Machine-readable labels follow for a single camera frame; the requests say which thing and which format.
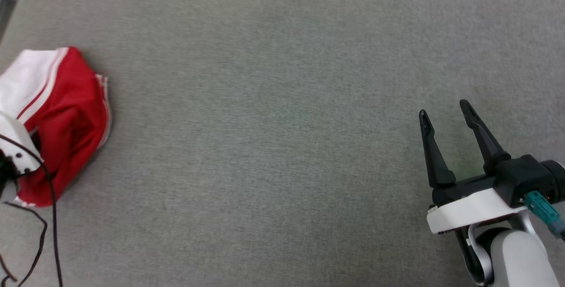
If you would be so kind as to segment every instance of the red and white cloth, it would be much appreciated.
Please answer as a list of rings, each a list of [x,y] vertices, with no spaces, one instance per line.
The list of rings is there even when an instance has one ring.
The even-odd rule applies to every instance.
[[[24,50],[0,76],[0,111],[32,135],[57,199],[108,138],[107,83],[74,47]],[[18,200],[31,206],[52,204],[43,170],[19,180]]]

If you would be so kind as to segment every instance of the crumpled cloth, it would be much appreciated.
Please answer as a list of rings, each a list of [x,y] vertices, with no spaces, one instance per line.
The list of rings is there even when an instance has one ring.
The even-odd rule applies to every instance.
[[[107,87],[74,47],[24,50],[0,76],[0,110],[30,132],[57,199],[108,138]],[[43,169],[20,177],[19,186],[24,205],[52,204]]]

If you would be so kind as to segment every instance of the red fabric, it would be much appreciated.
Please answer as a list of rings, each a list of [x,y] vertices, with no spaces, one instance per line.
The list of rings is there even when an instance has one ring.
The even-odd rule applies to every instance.
[[[48,99],[24,125],[29,132],[37,131],[39,151],[59,199],[98,148],[109,113],[103,85],[79,50],[69,48],[56,76]],[[22,178],[18,196],[36,206],[50,206],[51,192],[44,171],[39,169]]]

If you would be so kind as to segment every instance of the gray fabric surface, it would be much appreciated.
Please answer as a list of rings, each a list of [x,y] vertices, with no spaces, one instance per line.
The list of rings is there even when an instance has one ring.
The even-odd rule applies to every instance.
[[[74,45],[111,80],[111,137],[58,204],[65,284],[471,285],[426,224],[418,111],[458,178],[482,171],[460,98],[511,154],[565,162],[564,4],[21,0],[2,69]],[[40,230],[0,207],[17,277]],[[52,251],[28,285],[55,285]]]

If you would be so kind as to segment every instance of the teal connector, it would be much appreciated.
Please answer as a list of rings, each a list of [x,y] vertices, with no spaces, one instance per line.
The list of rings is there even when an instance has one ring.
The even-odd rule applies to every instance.
[[[532,191],[526,194],[524,205],[547,225],[555,237],[565,241],[565,223],[561,219],[561,214],[551,206],[551,203],[547,202],[541,193]]]

